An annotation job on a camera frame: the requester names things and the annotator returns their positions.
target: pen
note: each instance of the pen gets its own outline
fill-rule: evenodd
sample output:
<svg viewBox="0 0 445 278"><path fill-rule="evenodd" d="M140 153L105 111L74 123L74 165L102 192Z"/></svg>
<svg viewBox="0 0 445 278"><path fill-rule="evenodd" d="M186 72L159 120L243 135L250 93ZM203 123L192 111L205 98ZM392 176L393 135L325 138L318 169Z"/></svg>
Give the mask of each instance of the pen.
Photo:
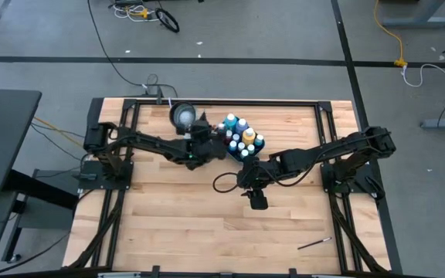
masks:
<svg viewBox="0 0 445 278"><path fill-rule="evenodd" d="M306 246L298 247L298 250L303 249L303 248L307 248L307 247L310 247L310 246L314 246L315 244L326 242L326 241L331 240L331 239L332 239L332 237L328 237L326 239L321 239L321 240L318 240L316 242L309 243Z"/></svg>

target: black desk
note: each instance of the black desk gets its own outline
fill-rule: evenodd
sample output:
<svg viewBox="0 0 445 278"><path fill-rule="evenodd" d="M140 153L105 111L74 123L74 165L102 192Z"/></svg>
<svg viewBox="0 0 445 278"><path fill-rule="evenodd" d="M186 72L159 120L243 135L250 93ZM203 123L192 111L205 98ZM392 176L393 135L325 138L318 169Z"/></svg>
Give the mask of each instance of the black desk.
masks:
<svg viewBox="0 0 445 278"><path fill-rule="evenodd" d="M10 213L25 211L25 203L16 200L18 193L65 209L73 209L76 204L76 194L12 170L41 95L37 91L0 90L0 239ZM16 240L18 235L12 234L5 252L7 256L12 255Z"/></svg>

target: yellow cable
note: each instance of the yellow cable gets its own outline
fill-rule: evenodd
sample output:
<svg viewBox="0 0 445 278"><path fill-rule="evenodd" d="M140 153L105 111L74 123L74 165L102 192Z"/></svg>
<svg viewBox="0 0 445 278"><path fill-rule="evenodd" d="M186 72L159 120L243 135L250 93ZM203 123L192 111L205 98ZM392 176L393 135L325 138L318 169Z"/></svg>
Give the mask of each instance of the yellow cable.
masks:
<svg viewBox="0 0 445 278"><path fill-rule="evenodd" d="M401 40L401 38L399 38L398 36L394 35L393 33L391 33L388 29L386 29L384 26L382 26L382 24L380 24L379 20L377 19L377 9L379 7L379 0L377 0L375 2L375 8L374 8L374 19L375 19L375 23L377 23L377 26L380 27L382 30L384 30L384 32L386 32L388 35L395 37L398 42L399 42L399 50L400 50L400 55L399 55L399 59L397 59L396 61L394 61L394 64L397 66L407 66L408 63L405 62L404 60L404 54L403 54L403 41Z"/></svg>
<svg viewBox="0 0 445 278"><path fill-rule="evenodd" d="M45 120L41 120L38 117L34 117L34 119L38 120L39 122L45 124L48 127L51 127L54 131L59 132L59 134L63 135L66 139L72 141L75 145L77 145L78 147L82 147L82 144L78 141L76 141L75 139L71 138L70 136L66 135L64 132L62 132L59 128L53 126L52 124L46 122Z"/></svg>

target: white cable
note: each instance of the white cable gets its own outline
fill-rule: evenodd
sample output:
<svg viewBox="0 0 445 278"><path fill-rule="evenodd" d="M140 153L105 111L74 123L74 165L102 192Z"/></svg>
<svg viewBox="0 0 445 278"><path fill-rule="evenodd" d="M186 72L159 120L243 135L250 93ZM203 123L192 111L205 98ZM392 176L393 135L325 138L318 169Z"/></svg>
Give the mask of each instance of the white cable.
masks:
<svg viewBox="0 0 445 278"><path fill-rule="evenodd" d="M420 84L418 84L418 85L413 85L413 84L409 83L409 82L406 80L406 66L404 66L404 67L403 67L403 71L401 72L401 74L403 75L403 79L405 80L406 85L411 86L411 87L415 87L415 88L418 88L418 87L422 86L422 84L423 84L423 68L426 67L426 66L432 66L432 67L434 67L434 68L440 70L441 72L443 72L443 73L445 74L445 70L444 70L444 69L441 69L440 67L438 67L438 66L436 66L436 65L433 65L433 64L423 64L423 65L420 67Z"/></svg>
<svg viewBox="0 0 445 278"><path fill-rule="evenodd" d="M114 8L114 16L116 16L119 19L125 19L125 18L129 18L132 22L156 22L159 21L159 19L134 19L131 17L132 12L134 13L138 13L138 12L142 12L143 10L145 10L146 8L143 5L133 5L131 7L128 7L128 10L125 10L123 8L118 8L116 5L113 5ZM123 12L126 13L126 15L118 15L118 12ZM155 11L147 11L148 15L151 15L152 13L155 13Z"/></svg>

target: orange bottle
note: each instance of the orange bottle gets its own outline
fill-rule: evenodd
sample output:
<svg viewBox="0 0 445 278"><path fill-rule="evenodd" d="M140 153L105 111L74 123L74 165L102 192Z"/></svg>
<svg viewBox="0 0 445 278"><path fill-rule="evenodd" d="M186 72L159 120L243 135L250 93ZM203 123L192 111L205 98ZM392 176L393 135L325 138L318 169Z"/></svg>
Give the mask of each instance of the orange bottle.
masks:
<svg viewBox="0 0 445 278"><path fill-rule="evenodd" d="M253 144L253 141L255 141L255 131L253 128L248 128L243 132L243 138L242 142L245 143L245 146Z"/></svg>

